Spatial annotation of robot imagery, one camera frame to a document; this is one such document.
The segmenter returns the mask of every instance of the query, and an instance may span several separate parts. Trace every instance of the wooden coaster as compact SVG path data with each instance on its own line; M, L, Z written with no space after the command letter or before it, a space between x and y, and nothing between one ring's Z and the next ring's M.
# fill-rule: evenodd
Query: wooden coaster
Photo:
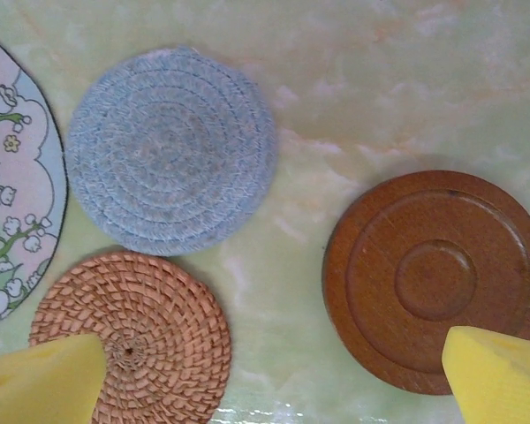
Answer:
M35 314L30 345L94 333L108 373L93 423L207 422L230 373L230 333L208 288L135 253L98 256L65 274Z
M361 196L334 230L324 299L367 370L401 389L450 394L448 329L530 340L530 216L480 178L425 171Z

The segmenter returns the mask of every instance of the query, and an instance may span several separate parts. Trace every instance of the wooden saucer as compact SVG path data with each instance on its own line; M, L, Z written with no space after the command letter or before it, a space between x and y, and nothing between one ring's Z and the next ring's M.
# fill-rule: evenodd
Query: wooden saucer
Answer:
M506 192L458 172L417 172L357 199L334 230L324 299L367 370L400 389L450 394L448 329L530 340L530 216Z

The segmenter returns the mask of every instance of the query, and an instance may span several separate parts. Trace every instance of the floral coaster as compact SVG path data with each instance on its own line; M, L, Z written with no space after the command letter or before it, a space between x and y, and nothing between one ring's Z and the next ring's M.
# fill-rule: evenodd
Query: floral coaster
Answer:
M66 189L49 108L0 47L0 320L42 279L57 246Z

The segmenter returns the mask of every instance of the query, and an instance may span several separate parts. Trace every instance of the green marble countertop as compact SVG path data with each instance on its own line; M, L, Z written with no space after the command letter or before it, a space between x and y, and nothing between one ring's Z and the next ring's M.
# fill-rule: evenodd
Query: green marble countertop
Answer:
M354 198L408 171L473 173L530 213L530 0L0 0L0 42L63 135L96 78L153 48L191 45L268 97L281 145L269 197L232 238L173 259L231 325L211 422L462 422L453 397L395 389L352 359L323 305L322 256ZM0 354L27 345L63 271L112 248L71 197L46 281L0 323Z

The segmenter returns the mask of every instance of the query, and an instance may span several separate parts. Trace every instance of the braided cotton mat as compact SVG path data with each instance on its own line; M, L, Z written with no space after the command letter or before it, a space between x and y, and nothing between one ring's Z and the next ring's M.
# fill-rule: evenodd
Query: braided cotton mat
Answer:
M67 172L85 211L121 245L188 254L229 237L259 207L276 132L258 87L192 49L116 65L87 92Z
M220 403L230 333L208 288L175 265L114 253L71 269L48 291L30 345L95 333L108 374L94 423L199 423Z

